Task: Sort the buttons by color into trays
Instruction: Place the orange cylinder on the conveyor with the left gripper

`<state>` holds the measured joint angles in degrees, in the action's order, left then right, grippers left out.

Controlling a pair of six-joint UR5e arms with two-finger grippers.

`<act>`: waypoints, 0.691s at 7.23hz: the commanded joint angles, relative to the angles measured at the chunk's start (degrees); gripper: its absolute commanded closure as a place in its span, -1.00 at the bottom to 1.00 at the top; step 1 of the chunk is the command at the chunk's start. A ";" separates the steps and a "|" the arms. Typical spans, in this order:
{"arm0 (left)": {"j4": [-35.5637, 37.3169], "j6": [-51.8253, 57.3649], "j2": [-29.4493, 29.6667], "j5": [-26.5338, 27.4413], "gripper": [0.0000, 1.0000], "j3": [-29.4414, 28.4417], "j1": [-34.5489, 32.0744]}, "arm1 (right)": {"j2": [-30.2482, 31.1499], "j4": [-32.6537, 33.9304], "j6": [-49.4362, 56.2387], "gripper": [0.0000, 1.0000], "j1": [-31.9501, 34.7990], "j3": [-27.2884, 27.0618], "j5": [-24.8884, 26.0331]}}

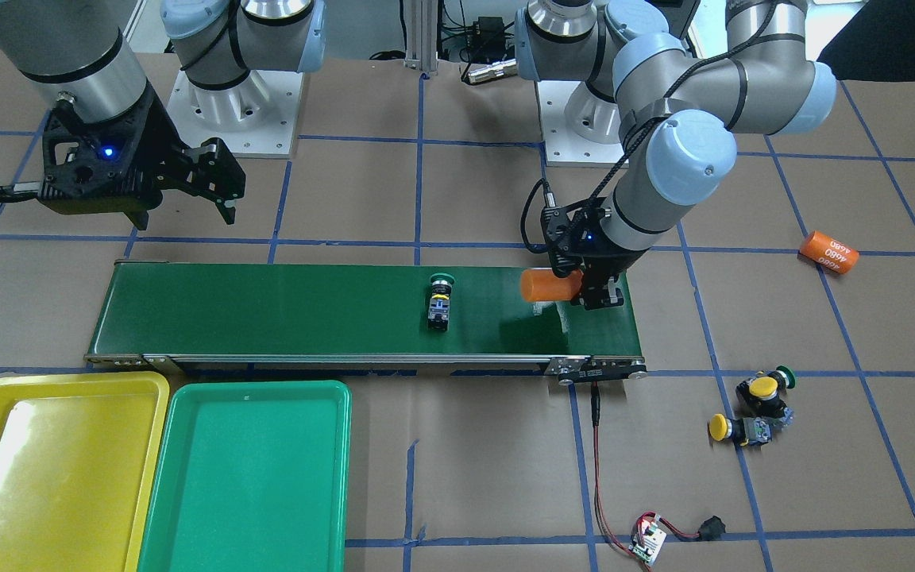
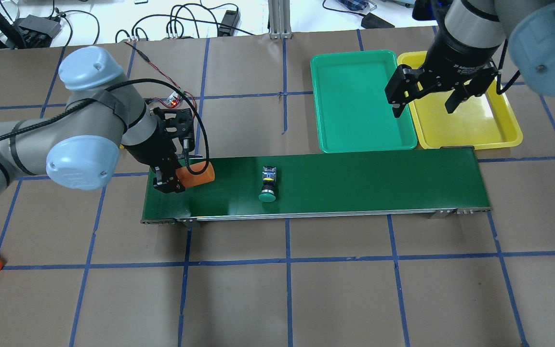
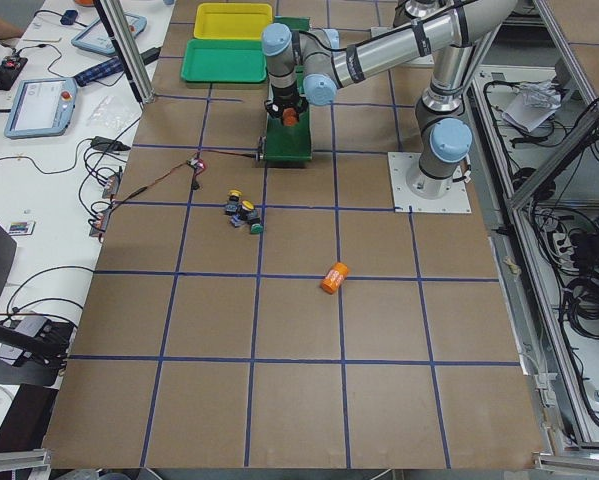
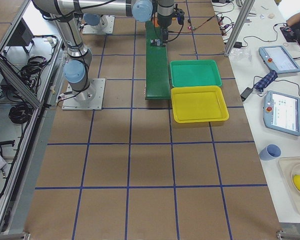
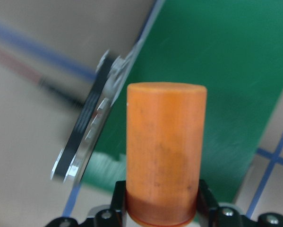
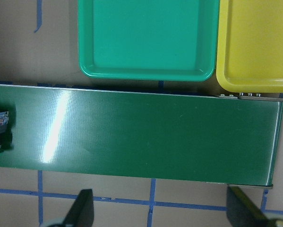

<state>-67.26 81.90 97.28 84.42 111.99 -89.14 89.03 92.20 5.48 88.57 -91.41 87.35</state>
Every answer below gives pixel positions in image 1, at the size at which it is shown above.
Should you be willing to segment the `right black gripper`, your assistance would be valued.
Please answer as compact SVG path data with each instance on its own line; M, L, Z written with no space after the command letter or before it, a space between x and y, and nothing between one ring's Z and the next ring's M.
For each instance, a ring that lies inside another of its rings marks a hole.
M0 203L39 199L63 215L123 213L138 230L162 191L177 189L210 200L233 225L246 174L228 145L207 138L188 148L178 137L152 84L124 113L87 123L73 95L60 93L41 134L44 181L0 185Z

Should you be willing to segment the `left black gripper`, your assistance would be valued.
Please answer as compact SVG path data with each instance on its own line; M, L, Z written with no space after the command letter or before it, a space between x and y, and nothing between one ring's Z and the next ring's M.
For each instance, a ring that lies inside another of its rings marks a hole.
M607 238L600 228L598 209L586 210L584 202L570 218L565 207L547 206L542 211L542 230L551 270L564 278L573 270L580 289L571 303L584 309L623 307L624 271L639 258L640 252L624 249ZM607 279L600 286L598 279Z

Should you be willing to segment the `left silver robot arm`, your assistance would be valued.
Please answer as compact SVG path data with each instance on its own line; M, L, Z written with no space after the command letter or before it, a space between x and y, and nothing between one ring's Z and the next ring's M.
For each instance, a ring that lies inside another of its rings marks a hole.
M523 79L580 80L620 113L622 156L587 199L535 185L548 269L524 271L530 303L624 303L618 280L733 169L735 135L809 133L836 79L806 57L806 1L728 1L727 51L697 58L647 1L530 1L515 16ZM625 167L624 174L618 172Z

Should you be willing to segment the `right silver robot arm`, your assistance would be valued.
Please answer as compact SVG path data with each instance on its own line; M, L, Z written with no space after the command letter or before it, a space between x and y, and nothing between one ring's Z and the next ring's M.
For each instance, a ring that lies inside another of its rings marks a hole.
M43 175L0 186L74 216L124 214L145 230L165 191L210 200L235 221L246 175L221 138L273 116L262 72L316 72L322 1L164 1L160 17L211 136L189 145L102 1L0 1L0 49L48 104Z

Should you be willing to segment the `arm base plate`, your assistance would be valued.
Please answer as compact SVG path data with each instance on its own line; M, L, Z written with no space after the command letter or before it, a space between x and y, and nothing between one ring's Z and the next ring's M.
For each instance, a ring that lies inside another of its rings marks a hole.
M253 70L239 86L208 91L178 73L166 106L182 141L221 138L238 158L288 159L307 75Z
M584 81L536 83L548 167L602 167L624 153L620 110L592 93Z

